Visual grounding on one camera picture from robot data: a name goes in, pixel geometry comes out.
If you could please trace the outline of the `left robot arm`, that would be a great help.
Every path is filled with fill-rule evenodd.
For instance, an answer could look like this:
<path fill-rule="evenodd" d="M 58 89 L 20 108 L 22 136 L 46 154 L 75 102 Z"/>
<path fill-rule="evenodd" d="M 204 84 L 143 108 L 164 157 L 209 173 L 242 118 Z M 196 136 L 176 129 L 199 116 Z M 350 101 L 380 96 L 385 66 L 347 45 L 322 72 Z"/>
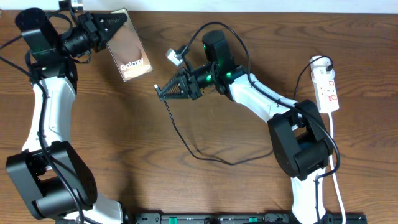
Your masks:
<path fill-rule="evenodd" d="M 30 214 L 56 223 L 129 223 L 121 202 L 98 192 L 93 173 L 70 142 L 71 112 L 77 93 L 80 57 L 105 48 L 127 21 L 123 13 L 81 15 L 62 2 L 60 9 L 21 11 L 15 19 L 29 46 L 26 68 L 35 95 L 30 133 L 6 170 Z M 65 18 L 58 33 L 51 18 Z"/>

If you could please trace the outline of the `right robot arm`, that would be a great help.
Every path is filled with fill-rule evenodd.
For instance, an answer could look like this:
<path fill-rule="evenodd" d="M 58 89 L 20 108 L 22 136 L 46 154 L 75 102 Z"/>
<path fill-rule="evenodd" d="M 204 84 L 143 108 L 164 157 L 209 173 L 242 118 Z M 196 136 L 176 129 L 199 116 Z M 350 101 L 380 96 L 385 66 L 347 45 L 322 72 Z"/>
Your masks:
<path fill-rule="evenodd" d="M 268 125 L 275 158 L 291 178 L 294 221 L 326 222 L 320 185 L 336 144 L 314 102 L 299 103 L 259 82 L 249 69 L 236 64 L 223 31 L 206 33 L 202 43 L 207 63 L 179 69 L 163 88 L 155 87 L 159 98 L 195 100 L 202 89 L 214 86 L 219 94 L 250 109 Z"/>

